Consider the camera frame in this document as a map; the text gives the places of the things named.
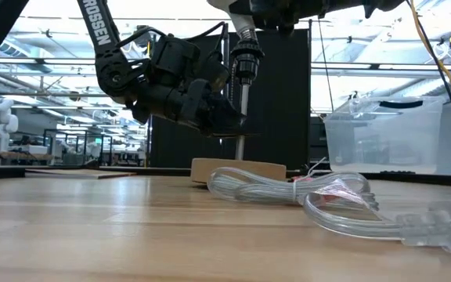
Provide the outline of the clear plastic storage bin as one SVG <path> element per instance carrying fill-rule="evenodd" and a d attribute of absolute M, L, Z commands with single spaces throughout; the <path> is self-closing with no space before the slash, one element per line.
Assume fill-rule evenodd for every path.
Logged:
<path fill-rule="evenodd" d="M 442 97 L 350 99 L 324 118 L 335 172 L 437 170 Z"/>

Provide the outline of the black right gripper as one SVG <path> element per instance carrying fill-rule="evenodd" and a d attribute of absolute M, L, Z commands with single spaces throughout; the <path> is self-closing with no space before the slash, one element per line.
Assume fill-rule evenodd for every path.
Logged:
<path fill-rule="evenodd" d="M 250 15 L 254 25 L 260 29 L 277 29 L 283 25 L 283 11 L 288 7 L 287 18 L 300 20 L 310 16 L 325 16 L 327 13 L 360 6 L 366 0 L 237 0 L 233 12 Z"/>

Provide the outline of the black equipment cabinet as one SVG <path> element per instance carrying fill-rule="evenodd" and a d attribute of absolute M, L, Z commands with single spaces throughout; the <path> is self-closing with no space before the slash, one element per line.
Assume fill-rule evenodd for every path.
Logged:
<path fill-rule="evenodd" d="M 323 120 L 320 117 L 311 117 L 309 129 L 310 159 L 318 161 L 328 157 L 327 134 Z"/>

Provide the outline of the white frosted lightbulb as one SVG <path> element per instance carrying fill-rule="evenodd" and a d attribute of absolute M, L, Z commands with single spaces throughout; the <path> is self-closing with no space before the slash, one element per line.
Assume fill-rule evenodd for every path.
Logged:
<path fill-rule="evenodd" d="M 236 1 L 237 0 L 207 0 L 207 3 L 216 9 L 220 9 L 229 16 L 240 40 L 257 41 L 258 38 L 253 17 L 235 13 L 231 10 L 230 6 Z"/>

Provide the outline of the table lamp with wooden base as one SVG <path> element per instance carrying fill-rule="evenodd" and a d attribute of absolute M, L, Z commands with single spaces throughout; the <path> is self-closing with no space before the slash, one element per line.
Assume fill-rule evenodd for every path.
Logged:
<path fill-rule="evenodd" d="M 240 39 L 231 52 L 233 58 L 233 74 L 240 84 L 240 113 L 247 115 L 249 90 L 258 73 L 258 65 L 263 52 L 254 38 Z M 197 157 L 192 159 L 190 178 L 194 183 L 205 184 L 211 176 L 218 176 L 219 172 L 226 176 L 240 176 L 241 172 L 249 172 L 275 180 L 284 180 L 287 167 L 284 164 L 275 164 L 262 161 L 246 161 L 244 159 L 246 134 L 236 139 L 235 156 L 233 159 Z"/>

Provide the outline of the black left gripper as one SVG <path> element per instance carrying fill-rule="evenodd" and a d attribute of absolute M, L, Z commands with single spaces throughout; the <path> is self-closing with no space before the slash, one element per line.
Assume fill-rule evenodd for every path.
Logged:
<path fill-rule="evenodd" d="M 136 120 L 154 115 L 189 126 L 204 136 L 257 136 L 260 129 L 220 91 L 229 70 L 218 58 L 198 60 L 185 77 L 156 71 L 151 60 L 125 66 L 125 106 Z"/>

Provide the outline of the black aluminium table frame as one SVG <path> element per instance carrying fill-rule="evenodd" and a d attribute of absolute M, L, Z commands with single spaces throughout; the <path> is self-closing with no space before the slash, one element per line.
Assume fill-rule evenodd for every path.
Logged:
<path fill-rule="evenodd" d="M 99 167 L 88 168 L 84 166 L 1 166 L 0 165 L 0 179 L 5 178 L 23 178 L 25 171 L 31 169 L 41 170 L 94 170 L 106 172 L 131 172 L 136 175 L 149 176 L 190 176 L 191 170 L 189 168 L 136 168 L 136 167 Z M 440 186 L 451 186 L 451 175 L 422 175 L 412 173 L 400 172 L 381 172 L 381 173 L 363 173 L 363 176 L 368 180 L 383 180 L 404 183 L 422 183 Z"/>

